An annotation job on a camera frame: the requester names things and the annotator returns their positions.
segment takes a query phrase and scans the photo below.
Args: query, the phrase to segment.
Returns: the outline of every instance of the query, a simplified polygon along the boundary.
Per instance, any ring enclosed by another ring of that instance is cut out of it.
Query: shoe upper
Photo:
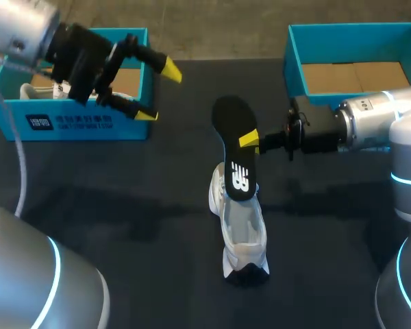
[[[235,268],[243,268],[249,263],[260,266],[266,252],[266,228],[257,192],[245,202],[230,199],[225,192],[222,162],[214,171],[212,194],[221,218],[223,238],[229,251],[230,262]]]

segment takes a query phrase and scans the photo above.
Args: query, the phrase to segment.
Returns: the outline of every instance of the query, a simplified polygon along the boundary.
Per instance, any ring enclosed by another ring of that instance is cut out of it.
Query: black insole
[[[256,193],[257,146],[241,147],[239,138],[257,129],[253,111],[240,97],[224,96],[213,105],[212,124],[224,144],[228,196],[234,201],[251,199]]]

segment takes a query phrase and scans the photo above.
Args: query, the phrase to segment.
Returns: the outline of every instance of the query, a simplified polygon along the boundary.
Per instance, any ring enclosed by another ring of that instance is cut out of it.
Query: black table
[[[392,210],[387,154],[261,157],[271,278],[239,289],[222,277],[219,220],[208,210],[223,158],[214,100],[244,97],[261,132],[289,107],[281,60],[186,61],[162,81],[146,142],[26,143],[23,218],[95,264],[112,297],[110,328],[376,328],[379,270],[406,231]],[[18,161],[0,133],[0,205],[14,210]]]

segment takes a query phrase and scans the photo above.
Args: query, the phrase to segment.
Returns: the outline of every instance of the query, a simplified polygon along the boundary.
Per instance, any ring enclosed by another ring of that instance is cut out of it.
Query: blue light ring
[[[49,240],[50,240],[50,243],[52,244],[53,252],[55,253],[55,275],[53,277],[52,287],[50,289],[49,295],[47,296],[46,303],[43,306],[38,318],[35,320],[34,324],[32,325],[30,329],[39,329],[42,322],[45,320],[47,313],[49,312],[52,306],[53,300],[55,299],[56,291],[58,290],[58,285],[60,283],[60,276],[61,276],[60,251],[55,241],[53,241],[51,238],[49,238]]]
[[[399,253],[397,254],[396,273],[397,273],[397,281],[399,282],[400,291],[402,292],[402,295],[403,295],[403,298],[406,301],[406,304],[408,304],[408,306],[411,309],[411,300],[408,297],[408,295],[405,291],[405,288],[403,287],[402,279],[401,279],[401,276],[400,276],[400,257],[401,257],[403,246],[405,245],[407,240],[408,240],[408,238],[403,242],[402,246],[400,247]]]
[[[394,179],[396,182],[411,185],[411,180],[405,180],[403,178],[399,178],[394,173],[391,173],[391,178]]]

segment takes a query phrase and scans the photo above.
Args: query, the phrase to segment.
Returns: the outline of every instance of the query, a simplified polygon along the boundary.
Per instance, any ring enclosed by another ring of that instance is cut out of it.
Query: white cable
[[[8,113],[11,130],[15,138],[15,146],[16,146],[16,151],[18,154],[18,161],[20,162],[20,179],[21,179],[20,197],[18,199],[18,204],[16,206],[16,210],[14,213],[15,216],[20,218],[21,213],[23,211],[23,207],[25,205],[26,192],[27,192],[27,169],[26,169],[25,150],[23,149],[23,143],[21,142],[20,134],[18,133],[18,130],[16,128],[14,116],[12,115],[12,111],[6,105],[5,99],[3,98],[1,93],[0,93],[0,105],[3,108],[3,110],[5,110]]]

